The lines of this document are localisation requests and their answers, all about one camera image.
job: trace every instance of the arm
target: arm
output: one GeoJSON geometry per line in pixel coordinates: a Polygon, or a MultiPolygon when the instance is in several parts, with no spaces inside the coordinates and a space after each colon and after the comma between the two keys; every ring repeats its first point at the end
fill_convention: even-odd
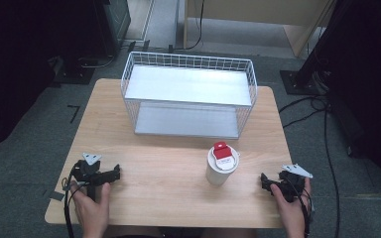
{"type": "Polygon", "coordinates": [[[103,237],[109,223],[110,184],[107,182],[101,189],[100,203],[94,202],[78,189],[76,182],[71,185],[70,192],[74,193],[75,212],[83,229],[83,238],[103,237]]]}
{"type": "MultiPolygon", "coordinates": [[[[286,229],[288,238],[304,238],[305,237],[305,218],[302,213],[302,205],[296,199],[294,202],[288,202],[281,193],[280,189],[271,184],[271,190],[274,193],[275,200],[278,205],[278,212],[281,215],[281,221],[286,229]]],[[[305,190],[311,193],[311,181],[305,178],[305,190]]],[[[302,200],[305,206],[310,211],[308,195],[304,191],[302,194],[302,200]]]]}

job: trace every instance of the gray carpet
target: gray carpet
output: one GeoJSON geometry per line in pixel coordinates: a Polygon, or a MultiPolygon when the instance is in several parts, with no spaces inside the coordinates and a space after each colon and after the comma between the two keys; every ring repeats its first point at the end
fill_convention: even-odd
{"type": "MultiPolygon", "coordinates": [[[[252,59],[259,85],[274,90],[279,108],[301,98],[287,95],[279,70],[298,70],[302,60],[192,54],[252,59]]],[[[0,237],[67,237],[63,225],[45,221],[49,194],[58,181],[95,81],[120,78],[126,58],[123,50],[111,65],[98,68],[90,85],[47,88],[10,137],[0,144],[0,237]],[[75,108],[69,105],[80,106],[72,122],[75,108]]],[[[302,102],[281,114],[282,123],[312,111],[307,101],[302,102]]],[[[334,237],[336,226],[335,190],[324,148],[323,116],[324,113],[317,113],[285,129],[293,162],[315,176],[312,183],[317,211],[311,237],[334,237]]],[[[340,194],[339,237],[381,237],[381,170],[366,158],[349,158],[344,137],[331,114],[327,122],[329,152],[340,194]]],[[[186,229],[185,235],[195,230],[198,231],[186,229]]],[[[74,231],[80,237],[78,226],[74,231]]],[[[282,229],[259,229],[258,233],[259,237],[285,237],[282,229]]]]}

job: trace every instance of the hand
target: hand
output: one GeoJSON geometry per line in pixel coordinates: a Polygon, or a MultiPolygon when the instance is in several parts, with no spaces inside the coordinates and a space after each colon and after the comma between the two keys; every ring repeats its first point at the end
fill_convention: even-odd
{"type": "MultiPolygon", "coordinates": [[[[271,184],[271,190],[274,193],[275,200],[278,205],[278,212],[281,216],[281,221],[283,222],[284,228],[287,232],[288,238],[304,238],[305,237],[305,218],[302,212],[302,205],[298,199],[293,202],[288,202],[281,193],[280,189],[275,185],[271,184]]],[[[311,194],[311,181],[305,178],[305,190],[311,194]]],[[[311,208],[309,205],[308,194],[303,191],[302,201],[306,206],[308,212],[311,208]]]]}
{"type": "Polygon", "coordinates": [[[103,237],[109,224],[110,184],[107,182],[102,186],[100,203],[94,202],[80,190],[75,192],[77,189],[78,185],[74,181],[70,192],[73,193],[75,213],[83,229],[82,237],[103,237]]]}

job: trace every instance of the wire basket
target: wire basket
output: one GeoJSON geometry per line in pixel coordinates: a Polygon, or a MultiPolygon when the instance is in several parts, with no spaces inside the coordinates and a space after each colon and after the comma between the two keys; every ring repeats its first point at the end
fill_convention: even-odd
{"type": "Polygon", "coordinates": [[[250,59],[132,52],[121,80],[136,134],[238,139],[256,102],[250,59]]]}

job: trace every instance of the white cup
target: white cup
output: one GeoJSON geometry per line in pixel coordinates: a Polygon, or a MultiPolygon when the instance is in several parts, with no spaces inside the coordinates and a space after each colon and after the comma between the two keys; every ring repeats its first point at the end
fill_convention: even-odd
{"type": "Polygon", "coordinates": [[[239,154],[230,146],[228,146],[231,150],[231,155],[234,158],[234,166],[229,170],[223,170],[221,169],[217,163],[216,158],[213,154],[214,148],[212,147],[207,155],[207,167],[206,167],[206,179],[211,183],[212,185],[222,185],[225,183],[227,178],[233,174],[233,172],[237,169],[237,166],[239,165],[240,156],[239,154]]]}

